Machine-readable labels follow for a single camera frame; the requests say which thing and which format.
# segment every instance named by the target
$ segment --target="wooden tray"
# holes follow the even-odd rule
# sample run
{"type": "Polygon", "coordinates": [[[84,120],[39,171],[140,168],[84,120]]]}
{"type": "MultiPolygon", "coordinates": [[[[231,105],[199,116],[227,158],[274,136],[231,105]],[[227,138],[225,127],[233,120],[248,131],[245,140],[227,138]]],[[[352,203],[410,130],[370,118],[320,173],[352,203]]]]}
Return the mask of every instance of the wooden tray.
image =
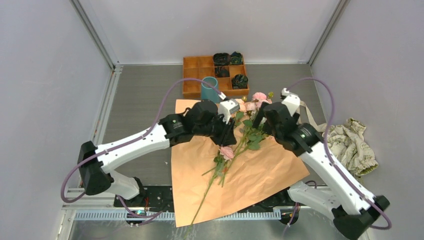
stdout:
{"type": "MultiPolygon", "coordinates": [[[[205,77],[215,77],[218,80],[218,87],[227,96],[247,96],[249,95],[249,84],[245,89],[233,89],[231,79],[237,74],[247,76],[246,66],[242,65],[224,66],[229,70],[229,77],[216,77],[213,56],[186,56],[182,59],[182,77],[203,79],[205,77]]],[[[201,83],[197,81],[184,81],[182,84],[182,95],[185,99],[198,99],[201,95],[201,83]]]]}

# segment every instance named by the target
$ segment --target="wrapping paper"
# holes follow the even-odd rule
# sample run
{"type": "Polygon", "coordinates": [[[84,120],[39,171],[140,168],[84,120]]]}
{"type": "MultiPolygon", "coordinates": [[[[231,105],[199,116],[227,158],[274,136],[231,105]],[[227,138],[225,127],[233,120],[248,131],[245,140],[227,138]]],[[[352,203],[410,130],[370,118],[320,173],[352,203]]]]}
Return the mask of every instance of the wrapping paper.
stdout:
{"type": "MultiPolygon", "coordinates": [[[[176,100],[175,112],[182,113],[197,100],[176,100]]],[[[241,124],[234,130],[237,141],[242,137],[241,124]]],[[[219,147],[209,137],[194,136],[190,142],[172,147],[172,193],[177,227],[187,226],[202,201],[216,166],[213,159],[219,147]]],[[[224,186],[217,178],[194,223],[220,218],[256,204],[308,176],[302,160],[285,150],[272,137],[260,143],[259,150],[247,150],[235,159],[224,186]]]]}

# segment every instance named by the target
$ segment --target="pink rose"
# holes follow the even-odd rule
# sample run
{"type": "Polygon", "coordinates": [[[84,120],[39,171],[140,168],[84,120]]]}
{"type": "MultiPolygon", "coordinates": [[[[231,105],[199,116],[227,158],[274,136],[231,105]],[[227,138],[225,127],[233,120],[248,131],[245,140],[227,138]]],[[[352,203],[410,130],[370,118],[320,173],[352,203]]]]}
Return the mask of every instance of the pink rose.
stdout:
{"type": "Polygon", "coordinates": [[[256,105],[254,102],[247,102],[245,103],[245,106],[247,111],[253,111],[256,109],[256,105]]]}
{"type": "Polygon", "coordinates": [[[245,101],[241,100],[241,99],[236,99],[237,103],[240,105],[240,112],[245,113],[246,110],[246,106],[245,106],[245,101]]]}
{"type": "Polygon", "coordinates": [[[222,146],[219,148],[219,154],[223,155],[226,161],[234,158],[234,152],[229,146],[222,146]]]}
{"type": "Polygon", "coordinates": [[[252,101],[254,101],[254,100],[261,101],[261,100],[266,100],[266,99],[267,99],[267,95],[265,95],[265,93],[262,93],[262,92],[257,92],[255,94],[253,94],[253,96],[252,96],[252,101]]]}
{"type": "Polygon", "coordinates": [[[261,108],[261,105],[262,105],[262,103],[271,103],[270,102],[271,100],[269,99],[269,101],[268,100],[259,100],[257,103],[256,103],[256,107],[258,108],[258,109],[260,109],[261,108]]]}

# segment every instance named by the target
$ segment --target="blue cup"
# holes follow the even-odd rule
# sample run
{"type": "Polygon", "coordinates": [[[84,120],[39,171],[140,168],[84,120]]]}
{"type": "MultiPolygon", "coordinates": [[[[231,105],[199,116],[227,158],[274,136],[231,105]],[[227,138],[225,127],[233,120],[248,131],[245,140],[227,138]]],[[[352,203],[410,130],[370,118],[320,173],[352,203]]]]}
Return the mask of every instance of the blue cup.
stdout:
{"type": "MultiPolygon", "coordinates": [[[[206,82],[212,86],[214,86],[216,89],[218,89],[218,80],[213,76],[207,76],[202,79],[203,82],[206,82]]],[[[201,94],[200,97],[202,100],[211,100],[212,102],[218,104],[221,102],[220,96],[218,96],[218,93],[210,86],[201,83],[201,94]]]]}

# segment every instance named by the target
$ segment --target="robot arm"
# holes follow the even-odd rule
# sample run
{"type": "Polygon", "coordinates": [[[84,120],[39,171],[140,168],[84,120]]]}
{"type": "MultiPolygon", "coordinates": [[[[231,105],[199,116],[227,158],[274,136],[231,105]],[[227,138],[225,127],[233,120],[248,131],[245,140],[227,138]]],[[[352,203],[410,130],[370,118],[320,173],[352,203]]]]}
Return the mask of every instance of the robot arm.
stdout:
{"type": "Polygon", "coordinates": [[[231,114],[239,109],[239,104],[233,99],[222,101],[219,108],[215,103],[204,100],[183,113],[169,114],[162,118],[144,138],[142,136],[147,129],[97,147],[91,141],[84,143],[78,163],[106,151],[106,154],[79,168],[85,194],[108,192],[122,196],[130,204],[137,204],[146,194],[141,181],[116,172],[117,167],[150,152],[189,142],[193,136],[210,137],[219,146],[234,145],[236,138],[231,114]],[[119,148],[108,152],[108,149],[116,146],[119,148]]]}
{"type": "Polygon", "coordinates": [[[389,201],[384,196],[375,196],[363,187],[329,151],[334,161],[331,162],[325,151],[323,138],[314,127],[308,123],[297,124],[299,114],[296,110],[300,105],[297,95],[283,89],[281,98],[282,102],[262,104],[253,127],[258,128],[265,118],[262,130],[274,136],[277,143],[314,169],[333,193],[330,195],[299,181],[288,189],[290,198],[333,220],[336,228],[345,237],[359,238],[380,214],[348,184],[335,165],[367,200],[383,211],[389,206],[389,201]]]}

